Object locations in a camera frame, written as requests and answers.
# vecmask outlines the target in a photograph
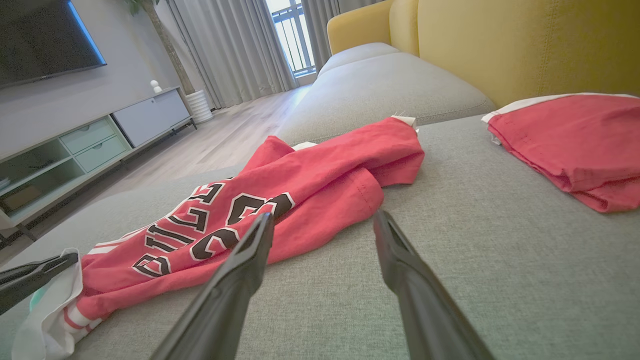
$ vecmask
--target open shelf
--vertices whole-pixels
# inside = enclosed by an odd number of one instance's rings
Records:
[[[11,181],[6,188],[0,189],[0,197],[68,160],[71,160],[71,154],[54,139],[0,163],[0,179],[7,177]]]
[[[72,157],[71,157],[71,156],[69,156],[69,157],[64,158],[64,159],[62,159],[62,160],[58,160],[58,161],[56,161],[55,163],[53,163],[53,164],[51,164],[51,165],[47,165],[47,167],[45,167],[45,168],[41,168],[40,170],[38,170],[38,171],[34,172],[33,174],[28,175],[27,177],[24,177],[24,178],[22,178],[22,179],[20,179],[20,180],[18,180],[18,181],[16,181],[16,182],[12,182],[12,183],[11,183],[9,186],[7,186],[6,188],[2,188],[2,189],[0,189],[0,197],[1,197],[2,195],[6,194],[6,193],[8,193],[8,192],[10,192],[10,191],[12,191],[12,190],[14,190],[14,189],[18,188],[18,187],[20,187],[21,185],[26,184],[28,181],[30,181],[30,180],[32,180],[32,179],[34,179],[34,178],[36,178],[36,177],[38,177],[38,176],[40,176],[40,175],[42,175],[42,174],[46,173],[47,171],[52,170],[53,168],[55,168],[55,167],[57,167],[57,166],[59,166],[59,165],[64,164],[66,161],[69,161],[69,160],[71,160],[71,159],[72,159]]]
[[[22,184],[0,195],[0,206],[12,220],[29,216],[40,207],[41,200],[59,195],[84,176],[84,171],[73,159],[60,160],[60,163],[56,162],[56,166],[53,165],[49,165],[46,171],[31,174]],[[30,195],[23,200],[23,204],[9,207],[8,198],[21,192],[28,192]]]

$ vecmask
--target white cloth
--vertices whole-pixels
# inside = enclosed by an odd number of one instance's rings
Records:
[[[301,142],[298,145],[292,146],[291,148],[294,149],[295,151],[299,151],[302,149],[306,149],[307,147],[313,147],[316,146],[317,144],[314,142]]]
[[[65,249],[62,255],[71,252],[78,250]],[[80,260],[45,285],[45,293],[15,335],[13,360],[58,360],[73,354],[77,340],[86,335],[86,330],[74,329],[75,334],[71,333],[65,328],[62,312],[82,289]]]
[[[405,123],[407,123],[407,125],[411,126],[412,128],[415,129],[415,117],[410,117],[410,116],[400,116],[400,115],[393,115],[392,118],[394,119],[398,119],[398,120],[402,120]]]

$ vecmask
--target plant stem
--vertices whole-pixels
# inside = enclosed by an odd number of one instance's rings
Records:
[[[178,54],[175,52],[175,48],[171,43],[169,34],[167,34],[166,29],[162,25],[162,22],[156,13],[154,0],[142,0],[140,1],[140,5],[146,11],[151,23],[154,25],[154,28],[158,33],[158,36],[160,36],[160,41],[162,41],[162,44],[164,45],[164,50],[166,50],[166,53],[169,55],[169,59],[171,59],[171,63],[173,64],[173,68],[176,73],[178,73],[178,78],[182,85],[182,91],[184,91],[186,95],[195,93],[196,90],[193,88],[191,80],[189,79],[187,72],[184,70],[184,66],[182,66],[182,62],[180,61]]]

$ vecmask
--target yellow cushion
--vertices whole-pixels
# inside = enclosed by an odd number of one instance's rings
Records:
[[[391,45],[389,8],[394,0],[365,6],[340,14],[326,25],[331,53],[351,49],[362,44],[383,42]]]
[[[389,11],[391,45],[400,51],[419,55],[418,0],[395,0]]]
[[[640,1],[420,0],[420,57],[500,107],[568,92],[640,94]]]

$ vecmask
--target sofa cushion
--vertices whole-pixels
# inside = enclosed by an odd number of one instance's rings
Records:
[[[479,117],[428,126],[415,184],[386,188],[395,218],[497,359],[633,359],[639,348],[640,211],[599,214],[491,143]],[[239,168],[104,199],[7,266],[69,246],[86,252],[169,212],[197,185]],[[199,287],[113,313],[72,359],[146,359]],[[13,334],[28,299],[0,316]],[[11,336],[0,337],[9,358]],[[406,359],[397,298],[380,275],[371,220],[269,265],[237,359]]]
[[[318,77],[278,132],[287,143],[322,142],[393,114],[418,125],[488,113],[491,100],[407,53],[377,56]]]
[[[381,42],[372,42],[370,44],[359,45],[341,51],[327,60],[322,66],[318,76],[322,76],[325,72],[334,69],[338,66],[354,63],[356,61],[373,58],[375,56],[399,53],[400,50],[391,45],[387,45]]]

